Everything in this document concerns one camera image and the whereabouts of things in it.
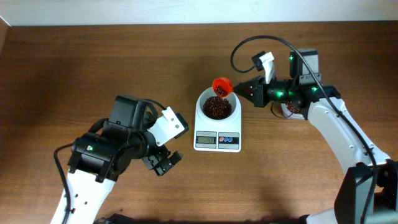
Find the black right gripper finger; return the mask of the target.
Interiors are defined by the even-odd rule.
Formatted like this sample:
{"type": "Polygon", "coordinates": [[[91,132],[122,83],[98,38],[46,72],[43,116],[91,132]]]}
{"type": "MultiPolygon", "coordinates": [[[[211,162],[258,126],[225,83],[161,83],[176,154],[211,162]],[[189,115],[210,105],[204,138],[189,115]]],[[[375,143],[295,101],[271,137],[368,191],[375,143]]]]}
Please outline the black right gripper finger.
{"type": "Polygon", "coordinates": [[[235,88],[235,94],[242,96],[255,105],[254,90],[252,88],[235,88]]]}
{"type": "Polygon", "coordinates": [[[234,87],[234,91],[243,91],[244,89],[253,89],[258,85],[261,85],[263,81],[263,76],[254,77],[245,82],[240,82],[234,87]]]}

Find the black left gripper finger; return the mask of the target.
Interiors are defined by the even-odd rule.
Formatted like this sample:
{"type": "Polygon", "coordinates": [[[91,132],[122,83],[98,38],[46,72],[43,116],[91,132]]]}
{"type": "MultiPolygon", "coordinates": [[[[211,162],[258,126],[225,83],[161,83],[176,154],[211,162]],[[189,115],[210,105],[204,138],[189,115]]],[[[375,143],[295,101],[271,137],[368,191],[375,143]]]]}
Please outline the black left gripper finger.
{"type": "Polygon", "coordinates": [[[155,166],[155,173],[158,176],[163,176],[166,174],[174,165],[180,162],[183,158],[183,154],[178,151],[174,152],[170,157],[161,160],[155,166]]]}
{"type": "Polygon", "coordinates": [[[148,170],[155,170],[169,155],[170,151],[167,148],[160,148],[154,154],[144,157],[142,161],[148,170]]]}

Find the red plastic measuring scoop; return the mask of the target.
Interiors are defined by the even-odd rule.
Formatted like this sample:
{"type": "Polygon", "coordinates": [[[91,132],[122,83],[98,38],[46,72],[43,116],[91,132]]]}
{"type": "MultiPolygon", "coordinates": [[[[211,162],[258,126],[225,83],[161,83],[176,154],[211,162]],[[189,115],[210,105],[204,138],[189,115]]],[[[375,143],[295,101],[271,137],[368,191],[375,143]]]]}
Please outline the red plastic measuring scoop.
{"type": "Polygon", "coordinates": [[[233,85],[228,78],[220,77],[213,80],[212,89],[216,96],[226,98],[233,92],[233,85]]]}

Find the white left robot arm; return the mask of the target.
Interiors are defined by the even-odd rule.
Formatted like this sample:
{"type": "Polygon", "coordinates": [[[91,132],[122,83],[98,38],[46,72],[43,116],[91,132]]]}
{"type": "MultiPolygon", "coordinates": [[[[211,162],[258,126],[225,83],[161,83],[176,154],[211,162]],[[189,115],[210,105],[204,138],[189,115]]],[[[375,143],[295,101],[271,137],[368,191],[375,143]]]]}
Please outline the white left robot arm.
{"type": "Polygon", "coordinates": [[[53,158],[63,185],[52,223],[94,223],[131,161],[163,176],[181,159],[165,143],[189,130],[183,116],[151,99],[118,95],[111,115],[95,122],[53,158]]]}

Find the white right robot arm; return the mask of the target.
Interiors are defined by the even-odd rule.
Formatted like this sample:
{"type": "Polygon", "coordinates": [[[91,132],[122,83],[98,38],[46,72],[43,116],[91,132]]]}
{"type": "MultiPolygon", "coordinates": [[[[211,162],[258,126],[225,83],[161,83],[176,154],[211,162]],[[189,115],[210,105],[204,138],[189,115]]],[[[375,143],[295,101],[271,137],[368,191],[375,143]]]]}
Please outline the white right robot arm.
{"type": "Polygon", "coordinates": [[[256,107],[270,102],[288,105],[325,138],[345,178],[334,206],[300,217],[300,223],[397,223],[397,162],[382,152],[349,114],[337,89],[321,85],[318,52],[290,53],[289,80],[275,77],[273,56],[253,56],[265,72],[234,87],[234,92],[256,107]]]}

